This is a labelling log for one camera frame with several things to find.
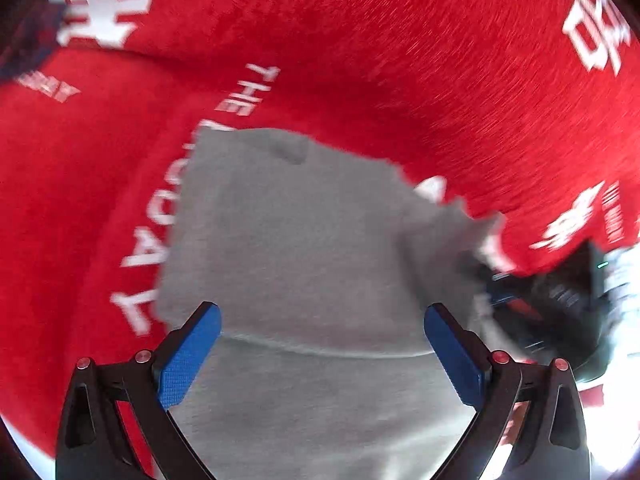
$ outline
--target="red screw head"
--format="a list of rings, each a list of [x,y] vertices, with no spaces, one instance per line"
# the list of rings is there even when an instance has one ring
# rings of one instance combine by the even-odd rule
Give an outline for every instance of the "red screw head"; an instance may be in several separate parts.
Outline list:
[[[554,364],[556,365],[556,368],[562,372],[569,369],[569,363],[565,359],[558,358],[554,361]]]
[[[88,357],[81,357],[78,359],[78,362],[76,363],[76,367],[78,368],[78,370],[85,370],[86,368],[89,367],[90,364],[91,364],[91,359],[89,359]]]
[[[496,350],[491,354],[491,357],[499,365],[505,365],[511,360],[509,354],[503,350]]]
[[[136,362],[137,363],[148,363],[151,359],[151,352],[149,350],[141,350],[136,354]]]

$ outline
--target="blue gripper pad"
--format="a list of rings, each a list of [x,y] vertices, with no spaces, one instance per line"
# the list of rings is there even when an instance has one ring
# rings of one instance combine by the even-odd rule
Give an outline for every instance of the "blue gripper pad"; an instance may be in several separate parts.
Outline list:
[[[222,316],[212,304],[160,373],[158,399],[165,410],[180,404],[222,330]]]
[[[463,335],[462,327],[458,325],[457,329],[458,336]],[[452,327],[433,305],[424,314],[424,334],[462,403],[479,410],[484,399],[484,375],[466,352]]]

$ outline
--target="red sweatshirt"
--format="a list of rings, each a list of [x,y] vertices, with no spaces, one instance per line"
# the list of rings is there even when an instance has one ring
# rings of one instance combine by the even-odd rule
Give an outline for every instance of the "red sweatshirt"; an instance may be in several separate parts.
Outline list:
[[[0,409],[47,452],[76,359],[164,334],[200,120],[442,176],[506,216],[504,270],[638,238],[640,48],[610,0],[65,1],[68,48],[0,88]]]

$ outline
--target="white surface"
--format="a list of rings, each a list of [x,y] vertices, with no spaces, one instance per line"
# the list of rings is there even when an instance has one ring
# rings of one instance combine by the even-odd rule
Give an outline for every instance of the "white surface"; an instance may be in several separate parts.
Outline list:
[[[489,460],[489,463],[486,465],[486,468],[484,468],[480,480],[496,480],[499,478],[504,466],[507,465],[507,460],[509,459],[512,449],[513,446],[511,444],[498,446],[491,460]]]
[[[614,359],[604,381],[604,406],[584,410],[589,450],[611,472],[631,458],[640,433],[638,388],[640,359]]]
[[[42,480],[54,480],[56,477],[54,460],[26,440],[5,418],[2,418],[2,420],[14,438],[15,443],[18,445],[18,448],[20,448],[20,451],[29,461],[38,476],[40,476]]]

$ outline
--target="gray fabric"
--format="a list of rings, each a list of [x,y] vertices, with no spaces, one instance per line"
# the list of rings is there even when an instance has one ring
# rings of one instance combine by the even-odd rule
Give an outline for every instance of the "gray fabric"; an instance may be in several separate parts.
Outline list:
[[[223,336],[174,417],[221,480],[415,480],[469,423],[422,331],[463,323],[455,270],[491,222],[418,197],[381,161],[278,130],[201,130],[158,315],[201,301]]]

